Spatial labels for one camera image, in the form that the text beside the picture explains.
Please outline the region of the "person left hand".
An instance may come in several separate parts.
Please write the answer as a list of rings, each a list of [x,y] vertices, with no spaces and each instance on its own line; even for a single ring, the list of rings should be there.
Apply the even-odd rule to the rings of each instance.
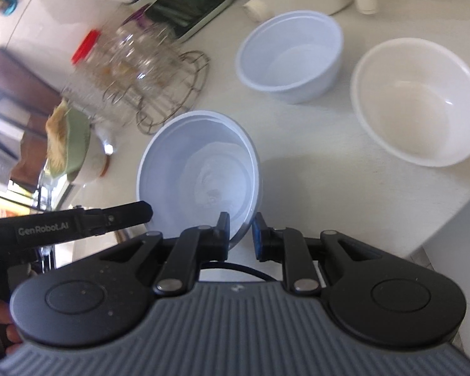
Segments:
[[[20,346],[23,340],[18,334],[16,325],[12,321],[12,316],[9,309],[9,304],[0,299],[0,325],[6,326],[7,340],[11,343],[6,348],[7,356],[14,353]]]

